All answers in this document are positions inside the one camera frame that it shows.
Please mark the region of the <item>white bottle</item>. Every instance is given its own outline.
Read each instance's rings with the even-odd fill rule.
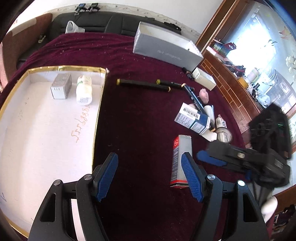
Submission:
[[[92,101],[91,78],[81,75],[77,79],[76,101],[80,105],[89,105]]]

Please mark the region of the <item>window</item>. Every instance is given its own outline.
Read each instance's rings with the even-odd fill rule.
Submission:
[[[223,42],[237,46],[227,57],[235,65],[244,65],[246,76],[258,69],[260,74],[253,83],[260,85],[260,93],[268,95],[284,113],[296,104],[296,41],[275,11],[250,1]]]
[[[289,128],[291,134],[291,143],[294,146],[296,142],[296,114],[289,119]]]

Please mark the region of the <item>decorative wall border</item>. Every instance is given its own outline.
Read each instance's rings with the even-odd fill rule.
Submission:
[[[52,9],[50,11],[47,11],[46,13],[52,13],[54,19],[58,15],[62,13],[67,13],[67,12],[74,12],[76,9],[77,5],[70,5],[70,6],[65,6],[65,7],[60,7],[56,9]],[[132,15],[137,15],[141,17],[148,17],[148,18],[154,18],[157,21],[160,22],[168,22],[168,23],[173,23],[180,27],[182,29],[181,33],[184,37],[192,40],[194,43],[196,40],[199,38],[200,33],[195,31],[194,29],[172,19],[169,18],[165,15],[153,12],[153,11],[148,11],[142,8],[138,7],[132,7],[132,6],[127,6],[127,5],[120,5],[120,4],[111,4],[111,3],[100,3],[98,7],[101,8],[100,11],[104,12],[118,12],[118,13],[126,13],[126,14],[132,14]]]

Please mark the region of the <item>blue gripper pad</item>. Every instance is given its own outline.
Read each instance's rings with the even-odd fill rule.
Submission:
[[[251,170],[246,170],[245,178],[247,181],[251,181],[251,179],[252,179],[252,171]]]
[[[103,173],[101,173],[101,178],[98,181],[98,191],[96,194],[96,199],[99,202],[102,200],[102,198],[106,197],[117,167],[118,155],[116,153],[111,153],[100,169],[100,171],[103,171]]]
[[[196,172],[196,170],[198,169],[198,165],[195,163],[189,152],[185,152],[182,154],[181,165],[188,181],[192,196],[196,198],[198,202],[202,202],[204,195],[202,193],[202,183],[200,178],[198,177],[199,175],[201,175],[201,173],[199,174]]]
[[[206,151],[199,151],[197,154],[196,154],[196,158],[200,161],[203,161],[203,162],[207,162],[209,164],[212,164],[212,165],[215,165],[215,166],[218,166],[218,167],[222,167],[222,166],[226,166],[227,163],[225,161],[221,161],[219,159],[216,159],[216,158],[213,158],[213,157],[210,157],[208,155],[208,153]]]

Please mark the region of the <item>white tray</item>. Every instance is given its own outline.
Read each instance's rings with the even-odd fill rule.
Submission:
[[[66,100],[54,100],[50,90],[60,71],[72,77]],[[92,173],[107,72],[83,66],[30,69],[0,110],[0,208],[26,237],[54,180],[72,182]],[[92,103],[87,107],[76,102],[76,83],[83,74],[91,77],[93,87]]]

